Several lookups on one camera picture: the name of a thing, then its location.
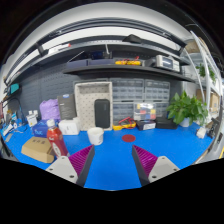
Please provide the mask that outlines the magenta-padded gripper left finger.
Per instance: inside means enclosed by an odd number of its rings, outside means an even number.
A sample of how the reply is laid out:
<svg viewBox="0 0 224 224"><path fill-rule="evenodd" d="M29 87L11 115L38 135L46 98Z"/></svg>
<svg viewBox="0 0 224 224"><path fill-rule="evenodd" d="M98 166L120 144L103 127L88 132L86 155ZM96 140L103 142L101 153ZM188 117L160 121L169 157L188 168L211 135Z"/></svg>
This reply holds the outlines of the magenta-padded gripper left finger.
<svg viewBox="0 0 224 224"><path fill-rule="evenodd" d="M59 157L47 168L47 171L83 187L94 155L95 147L90 145L69 157Z"/></svg>

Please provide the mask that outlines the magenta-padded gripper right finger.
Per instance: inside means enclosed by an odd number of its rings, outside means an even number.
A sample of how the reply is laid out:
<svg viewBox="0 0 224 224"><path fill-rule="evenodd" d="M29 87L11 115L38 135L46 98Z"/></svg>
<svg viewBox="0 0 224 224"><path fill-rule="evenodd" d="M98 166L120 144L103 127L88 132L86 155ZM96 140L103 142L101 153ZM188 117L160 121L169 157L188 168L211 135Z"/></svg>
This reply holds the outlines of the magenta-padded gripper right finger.
<svg viewBox="0 0 224 224"><path fill-rule="evenodd" d="M142 186L179 171L166 156L157 157L136 145L132 146L132 157Z"/></svg>

